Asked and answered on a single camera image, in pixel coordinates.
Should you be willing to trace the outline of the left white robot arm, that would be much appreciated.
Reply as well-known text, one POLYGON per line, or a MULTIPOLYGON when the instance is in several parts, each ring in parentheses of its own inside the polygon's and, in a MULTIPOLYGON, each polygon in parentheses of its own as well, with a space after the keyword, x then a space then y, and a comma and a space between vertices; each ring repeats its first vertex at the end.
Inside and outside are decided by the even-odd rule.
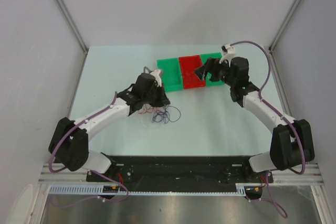
POLYGON ((111 158, 91 151, 89 142, 106 127, 131 116, 146 104, 157 108, 169 105, 162 76, 162 69, 143 72, 134 84, 115 93, 113 100, 98 111, 76 120, 67 117, 59 120, 48 148, 51 154, 50 172, 56 173, 53 161, 59 161, 63 164, 60 172, 64 169, 74 172, 83 168, 97 172, 105 182, 112 181, 116 169, 112 166, 111 158))

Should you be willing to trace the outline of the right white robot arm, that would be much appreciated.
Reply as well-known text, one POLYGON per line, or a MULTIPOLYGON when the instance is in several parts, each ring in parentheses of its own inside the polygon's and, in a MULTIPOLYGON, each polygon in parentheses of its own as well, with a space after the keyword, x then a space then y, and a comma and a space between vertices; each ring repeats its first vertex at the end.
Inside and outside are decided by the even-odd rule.
POLYGON ((267 170, 287 170, 314 160, 311 126, 305 119, 296 120, 280 112, 260 95, 260 89, 249 79, 249 62, 235 57, 231 61, 208 58, 194 73, 200 80, 222 81, 230 87, 233 102, 251 112, 272 134, 270 150, 250 157, 242 169, 243 179, 254 183, 267 170))

